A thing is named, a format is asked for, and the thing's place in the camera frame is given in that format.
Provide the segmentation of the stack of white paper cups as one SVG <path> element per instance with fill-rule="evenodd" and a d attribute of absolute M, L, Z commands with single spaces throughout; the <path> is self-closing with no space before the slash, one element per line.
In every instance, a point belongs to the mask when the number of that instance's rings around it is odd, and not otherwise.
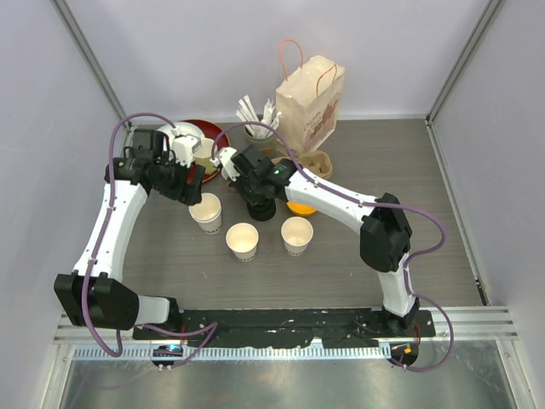
<path fill-rule="evenodd" d="M 207 234 L 218 233 L 221 229 L 221 201 L 213 193 L 203 193 L 198 204 L 188 207 L 191 218 Z"/>

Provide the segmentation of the stack of black lids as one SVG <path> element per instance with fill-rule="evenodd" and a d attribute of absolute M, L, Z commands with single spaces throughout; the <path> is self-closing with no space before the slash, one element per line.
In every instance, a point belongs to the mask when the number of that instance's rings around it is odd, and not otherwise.
<path fill-rule="evenodd" d="M 267 222 L 276 214 L 276 203 L 274 199 L 264 199 L 261 202 L 246 204 L 250 217 L 258 222 Z"/>

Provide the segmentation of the white paper cup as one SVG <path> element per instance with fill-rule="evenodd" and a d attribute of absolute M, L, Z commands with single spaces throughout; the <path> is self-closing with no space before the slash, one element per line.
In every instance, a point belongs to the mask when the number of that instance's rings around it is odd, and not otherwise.
<path fill-rule="evenodd" d="M 281 227 L 284 247 L 292 256 L 300 256 L 313 238 L 313 225 L 308 219 L 293 216 Z"/>
<path fill-rule="evenodd" d="M 249 262 L 255 257 L 258 242 L 259 233 L 249 223 L 237 223 L 227 230 L 227 246 L 241 262 Z"/>

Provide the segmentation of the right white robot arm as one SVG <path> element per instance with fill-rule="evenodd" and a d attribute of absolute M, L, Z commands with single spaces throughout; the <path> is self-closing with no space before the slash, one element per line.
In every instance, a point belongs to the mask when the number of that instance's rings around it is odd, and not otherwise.
<path fill-rule="evenodd" d="M 407 261 L 412 230 L 398 199 L 355 193 L 316 176 L 288 158 L 277 163 L 255 147 L 219 152 L 222 175 L 246 203 L 252 219 L 271 220 L 276 203 L 297 202 L 313 207 L 359 236 L 361 260 L 378 274 L 384 324 L 402 337 L 416 325 L 419 299 L 412 294 Z"/>

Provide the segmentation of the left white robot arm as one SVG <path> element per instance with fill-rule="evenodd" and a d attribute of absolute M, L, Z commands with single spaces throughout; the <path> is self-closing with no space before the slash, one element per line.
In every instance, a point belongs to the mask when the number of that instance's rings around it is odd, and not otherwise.
<path fill-rule="evenodd" d="M 83 254 L 70 274 L 54 281 L 73 325 L 129 330 L 150 324 L 164 340 L 181 329 L 173 297 L 140 296 L 123 285 L 123 262 L 135 222 L 151 191 L 195 205 L 201 202 L 204 167 L 177 164 L 165 157 L 115 158 L 106 168 L 100 212 Z"/>

